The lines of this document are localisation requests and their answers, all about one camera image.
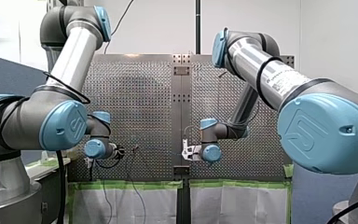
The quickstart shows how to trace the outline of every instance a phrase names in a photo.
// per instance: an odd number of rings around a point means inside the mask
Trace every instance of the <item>metal pole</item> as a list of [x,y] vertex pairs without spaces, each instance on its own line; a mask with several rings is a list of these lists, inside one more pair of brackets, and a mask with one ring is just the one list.
[[201,54],[201,0],[196,0],[196,54]]

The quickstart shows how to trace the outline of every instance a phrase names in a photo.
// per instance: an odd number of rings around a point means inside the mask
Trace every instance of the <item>white wall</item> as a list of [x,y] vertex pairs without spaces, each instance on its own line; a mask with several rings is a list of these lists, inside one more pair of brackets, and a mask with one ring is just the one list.
[[0,58],[46,70],[46,52],[40,46],[40,23],[45,0],[0,0]]
[[271,35],[281,54],[295,55],[298,59],[299,0],[202,0],[201,3],[202,53],[212,53],[214,36],[227,27]]
[[[85,0],[85,6],[106,8],[113,28],[128,3],[129,0]],[[204,0],[201,1],[201,53],[211,54],[214,36],[228,27],[272,35],[283,54],[298,56],[299,24],[298,0]],[[107,52],[189,51],[195,51],[194,0],[135,0]]]
[[300,70],[358,91],[358,0],[301,0]]

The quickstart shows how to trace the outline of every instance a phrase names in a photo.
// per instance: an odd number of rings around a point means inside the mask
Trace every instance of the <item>pegboard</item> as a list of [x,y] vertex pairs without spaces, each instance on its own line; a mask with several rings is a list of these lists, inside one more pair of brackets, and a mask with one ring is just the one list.
[[[187,124],[199,127],[200,120],[227,120],[239,99],[244,81],[211,64],[211,56],[186,56],[189,73],[175,74],[175,55],[97,55],[89,69],[83,93],[90,99],[88,111],[107,111],[112,116],[110,140],[120,144],[129,155],[138,146],[127,170],[135,180],[173,179],[173,166],[186,164],[181,159],[182,133]],[[293,56],[282,57],[289,65]],[[180,94],[186,98],[180,100]],[[223,150],[220,162],[209,167],[205,162],[190,164],[190,178],[233,178],[283,180],[282,166],[290,163],[276,134],[277,113],[260,102],[259,112],[250,124],[250,136],[238,141],[219,141]],[[69,165],[69,181],[88,181],[82,141],[74,149]],[[190,143],[200,143],[200,132],[190,130]],[[101,161],[111,165],[113,161]],[[126,160],[111,170],[95,167],[94,178],[126,179]]]
[[[83,87],[90,99],[89,113],[111,114],[110,140],[122,145],[126,154],[138,146],[127,171],[136,180],[172,180],[172,89],[171,55],[97,55]],[[85,137],[76,149],[77,160],[69,166],[70,181],[89,180],[84,162]],[[101,161],[109,166],[114,161]],[[126,160],[111,170],[95,166],[95,178],[127,178]]]
[[[284,62],[294,66],[293,56],[282,56]],[[246,82],[226,70],[217,69],[210,63],[210,56],[194,56],[192,61],[192,105],[191,123],[200,125],[200,120],[215,118],[227,121],[241,96]],[[276,111],[261,100],[258,113],[249,124],[250,135],[245,139],[219,140],[222,160],[213,165],[196,161],[190,165],[190,178],[229,178],[250,180],[283,180],[283,165],[291,163],[283,151],[277,134]],[[192,129],[191,145],[200,143],[200,131]]]

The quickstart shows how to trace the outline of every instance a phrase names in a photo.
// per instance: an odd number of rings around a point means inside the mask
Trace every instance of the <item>white fabric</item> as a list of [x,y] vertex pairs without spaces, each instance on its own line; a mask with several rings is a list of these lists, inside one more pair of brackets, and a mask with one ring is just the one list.
[[191,189],[192,224],[286,224],[288,189]]
[[[177,189],[138,190],[145,201],[146,224],[176,224]],[[143,224],[144,209],[133,189],[107,189],[113,215],[109,224]],[[110,207],[102,189],[77,190],[73,203],[73,224],[107,223]]]

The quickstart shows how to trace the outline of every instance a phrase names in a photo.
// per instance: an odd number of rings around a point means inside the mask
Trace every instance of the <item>robotic arm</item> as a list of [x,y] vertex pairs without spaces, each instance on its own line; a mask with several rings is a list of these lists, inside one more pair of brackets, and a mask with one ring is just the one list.
[[257,92],[279,112],[278,134],[293,161],[316,173],[357,174],[358,93],[327,78],[305,77],[282,63],[278,55],[278,46],[268,35],[225,30],[216,36],[213,64],[247,81],[246,97],[242,95],[227,124],[201,121],[202,145],[194,150],[205,161],[218,161],[218,139],[243,136],[233,134],[233,129],[246,135],[245,125],[235,129],[238,126],[233,123],[246,124]]
[[[65,150],[89,134],[90,140],[85,145],[88,157],[117,156],[115,146],[109,143],[110,115],[103,111],[88,115],[84,103],[90,101],[80,93],[95,50],[110,41],[106,11],[102,7],[55,7],[43,19],[40,36],[48,55],[47,83],[37,87],[29,99],[0,95],[0,218],[3,223],[40,222],[37,208],[40,208],[41,197],[35,196],[40,195],[37,193],[40,187],[37,183],[30,185],[20,150]],[[21,205],[25,201],[34,203],[36,217],[34,213],[28,217],[11,214],[20,211],[18,209],[29,209]]]

